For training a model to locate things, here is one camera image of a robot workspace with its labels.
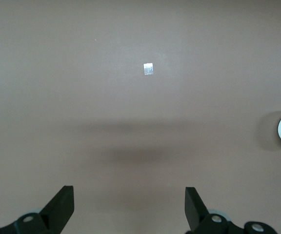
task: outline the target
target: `gray surface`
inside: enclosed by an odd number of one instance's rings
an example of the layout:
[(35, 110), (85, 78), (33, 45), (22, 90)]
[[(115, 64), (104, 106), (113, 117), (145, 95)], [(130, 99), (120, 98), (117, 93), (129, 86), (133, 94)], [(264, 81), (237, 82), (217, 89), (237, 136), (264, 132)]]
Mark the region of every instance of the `gray surface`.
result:
[[(143, 64), (152, 62), (153, 75)], [(0, 224), (184, 233), (184, 188), (281, 233), (281, 1), (0, 1)]]

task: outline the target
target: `small square sticker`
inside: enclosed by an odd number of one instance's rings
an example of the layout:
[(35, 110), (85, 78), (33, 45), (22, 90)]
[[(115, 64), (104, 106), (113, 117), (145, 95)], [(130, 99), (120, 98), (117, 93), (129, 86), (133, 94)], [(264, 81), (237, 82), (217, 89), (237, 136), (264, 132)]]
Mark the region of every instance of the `small square sticker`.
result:
[(145, 75), (152, 75), (154, 73), (154, 65), (152, 63), (144, 63)]

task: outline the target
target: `round screw head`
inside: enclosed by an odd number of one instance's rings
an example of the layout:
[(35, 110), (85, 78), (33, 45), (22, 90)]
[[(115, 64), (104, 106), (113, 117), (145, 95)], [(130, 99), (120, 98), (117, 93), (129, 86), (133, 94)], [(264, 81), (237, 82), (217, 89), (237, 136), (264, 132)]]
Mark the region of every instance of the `round screw head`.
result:
[(23, 222), (30, 222), (33, 219), (32, 216), (27, 216), (26, 218), (23, 219)]
[(257, 232), (264, 232), (264, 228), (257, 223), (252, 224), (252, 229), (257, 231)]
[(217, 216), (217, 215), (214, 215), (212, 216), (212, 220), (216, 223), (221, 223), (222, 222), (222, 219), (221, 217)]

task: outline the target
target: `screw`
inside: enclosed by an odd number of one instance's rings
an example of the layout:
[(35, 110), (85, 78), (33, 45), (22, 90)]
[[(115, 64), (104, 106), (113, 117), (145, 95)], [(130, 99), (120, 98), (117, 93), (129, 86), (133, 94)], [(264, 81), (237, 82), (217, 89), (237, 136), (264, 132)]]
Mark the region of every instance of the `screw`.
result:
[(32, 216), (27, 216), (26, 218), (23, 219), (23, 222), (30, 222), (33, 219)]
[(217, 216), (217, 215), (214, 215), (212, 216), (212, 220), (216, 223), (221, 223), (222, 222), (222, 219), (221, 217)]
[(252, 224), (252, 229), (257, 231), (257, 232), (264, 232), (264, 228), (257, 223)]

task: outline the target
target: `silver bolt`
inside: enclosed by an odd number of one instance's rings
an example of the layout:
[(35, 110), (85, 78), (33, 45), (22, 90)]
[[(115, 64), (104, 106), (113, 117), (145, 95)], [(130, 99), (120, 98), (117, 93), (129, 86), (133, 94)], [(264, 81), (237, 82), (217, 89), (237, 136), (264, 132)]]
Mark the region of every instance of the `silver bolt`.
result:
[(217, 215), (214, 215), (212, 216), (212, 220), (216, 223), (221, 223), (222, 222), (222, 219), (221, 217), (217, 216)]
[(257, 232), (264, 232), (264, 228), (257, 223), (252, 224), (252, 229), (257, 231)]
[(33, 219), (32, 216), (27, 216), (26, 218), (23, 219), (23, 222), (30, 222)]

